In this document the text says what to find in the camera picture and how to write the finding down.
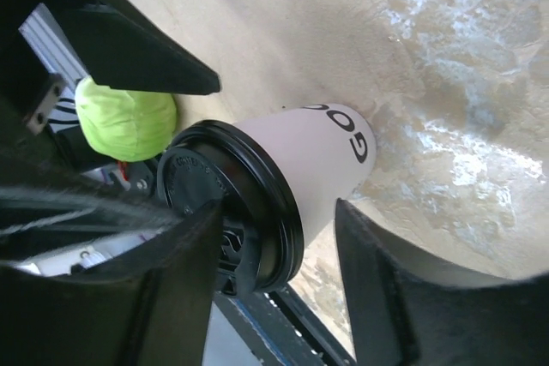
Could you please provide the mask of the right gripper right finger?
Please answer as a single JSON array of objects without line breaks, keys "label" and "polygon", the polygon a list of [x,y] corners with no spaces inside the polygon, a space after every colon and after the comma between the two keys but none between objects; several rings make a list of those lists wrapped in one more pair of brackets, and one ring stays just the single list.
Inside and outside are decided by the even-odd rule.
[{"label": "right gripper right finger", "polygon": [[547,364],[546,273],[512,281],[456,265],[342,200],[335,236],[358,364]]}]

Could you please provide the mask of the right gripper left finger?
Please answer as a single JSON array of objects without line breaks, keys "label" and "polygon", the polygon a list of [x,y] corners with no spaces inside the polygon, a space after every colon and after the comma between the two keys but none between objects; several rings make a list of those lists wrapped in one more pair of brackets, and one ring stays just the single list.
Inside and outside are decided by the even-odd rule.
[{"label": "right gripper left finger", "polygon": [[2,267],[2,364],[200,364],[221,237],[221,210],[210,202],[80,273]]}]

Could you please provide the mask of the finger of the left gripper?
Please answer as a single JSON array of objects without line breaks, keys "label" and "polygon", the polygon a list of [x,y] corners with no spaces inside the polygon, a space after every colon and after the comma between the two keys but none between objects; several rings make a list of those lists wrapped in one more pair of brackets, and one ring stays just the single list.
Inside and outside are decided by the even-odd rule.
[{"label": "finger of the left gripper", "polygon": [[128,0],[39,0],[99,85],[187,95],[221,90],[220,77]]}]

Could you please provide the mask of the white paper coffee cup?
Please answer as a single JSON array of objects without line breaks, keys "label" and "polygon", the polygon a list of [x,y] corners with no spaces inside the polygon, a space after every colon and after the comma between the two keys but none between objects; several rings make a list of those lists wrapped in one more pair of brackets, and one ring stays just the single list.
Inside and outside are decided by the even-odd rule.
[{"label": "white paper coffee cup", "polygon": [[339,104],[309,105],[234,124],[276,163],[297,203],[305,246],[371,174],[377,144],[370,124]]}]

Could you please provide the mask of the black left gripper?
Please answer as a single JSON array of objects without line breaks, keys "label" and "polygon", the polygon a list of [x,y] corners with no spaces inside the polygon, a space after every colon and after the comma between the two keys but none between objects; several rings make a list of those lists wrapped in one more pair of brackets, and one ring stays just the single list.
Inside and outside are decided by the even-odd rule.
[{"label": "black left gripper", "polygon": [[180,218],[148,198],[1,148],[1,260],[126,232],[163,231]]}]

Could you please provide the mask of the black plastic cup lid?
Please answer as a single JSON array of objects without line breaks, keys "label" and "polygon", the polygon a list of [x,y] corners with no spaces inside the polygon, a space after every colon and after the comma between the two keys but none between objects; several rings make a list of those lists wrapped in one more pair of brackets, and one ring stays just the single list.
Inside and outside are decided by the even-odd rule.
[{"label": "black plastic cup lid", "polygon": [[193,124],[160,157],[156,183],[181,216],[220,202],[222,294],[275,291],[297,274],[305,251],[297,203],[281,169],[244,131],[214,120]]}]

